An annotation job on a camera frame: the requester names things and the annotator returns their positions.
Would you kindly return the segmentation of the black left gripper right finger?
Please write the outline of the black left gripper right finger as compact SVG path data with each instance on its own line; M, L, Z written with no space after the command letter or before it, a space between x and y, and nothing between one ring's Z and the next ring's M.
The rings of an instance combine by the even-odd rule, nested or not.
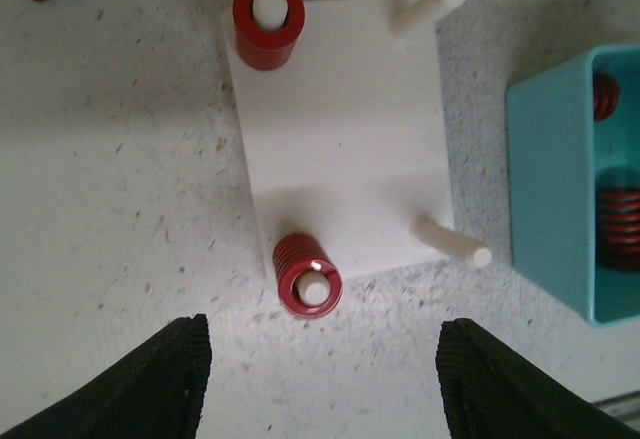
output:
M637 438L473 320L441 325L435 357L453 438Z

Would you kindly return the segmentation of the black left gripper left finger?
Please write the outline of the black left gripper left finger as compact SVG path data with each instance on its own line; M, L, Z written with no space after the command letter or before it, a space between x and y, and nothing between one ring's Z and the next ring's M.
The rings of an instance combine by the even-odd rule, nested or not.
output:
M173 320L3 438L194 438L211 370L207 317Z

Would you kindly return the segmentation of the large red spring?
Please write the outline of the large red spring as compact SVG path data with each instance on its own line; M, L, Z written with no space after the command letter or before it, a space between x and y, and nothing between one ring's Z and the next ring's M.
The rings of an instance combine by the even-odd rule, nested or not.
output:
M232 18L240 58L261 71L289 59L305 24L303 0L233 0Z
M336 308L342 296L342 278L313 236L296 232L283 237L272 258L278 295L289 313L314 320Z

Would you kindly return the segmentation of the teal spring tray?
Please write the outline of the teal spring tray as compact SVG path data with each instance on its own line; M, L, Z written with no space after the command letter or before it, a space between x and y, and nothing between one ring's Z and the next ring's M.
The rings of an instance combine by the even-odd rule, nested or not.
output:
M596 122L593 76L620 86ZM639 270L596 258L596 197L639 189L639 47L605 44L512 85L506 94L512 261L594 326L639 318Z

